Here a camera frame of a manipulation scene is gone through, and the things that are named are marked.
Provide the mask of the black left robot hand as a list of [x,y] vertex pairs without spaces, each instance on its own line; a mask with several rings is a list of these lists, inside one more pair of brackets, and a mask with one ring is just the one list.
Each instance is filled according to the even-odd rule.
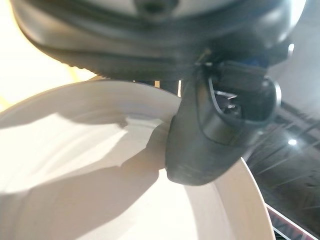
[[165,151],[172,182],[201,186],[250,152],[281,105],[284,61],[304,0],[13,0],[50,57],[116,80],[182,84]]

